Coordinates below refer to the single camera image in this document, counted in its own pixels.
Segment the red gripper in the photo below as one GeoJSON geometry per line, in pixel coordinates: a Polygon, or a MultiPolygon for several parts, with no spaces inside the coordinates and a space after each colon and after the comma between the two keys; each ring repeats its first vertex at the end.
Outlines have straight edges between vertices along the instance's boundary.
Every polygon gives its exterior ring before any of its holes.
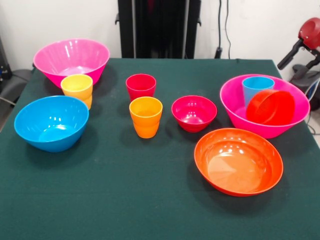
{"type": "Polygon", "coordinates": [[[307,46],[314,55],[314,59],[306,65],[295,65],[295,78],[301,79],[314,66],[320,63],[320,19],[313,17],[308,19],[300,28],[298,34],[299,40],[293,45],[291,51],[277,64],[279,70],[283,70],[298,53],[301,47],[307,46]]]}

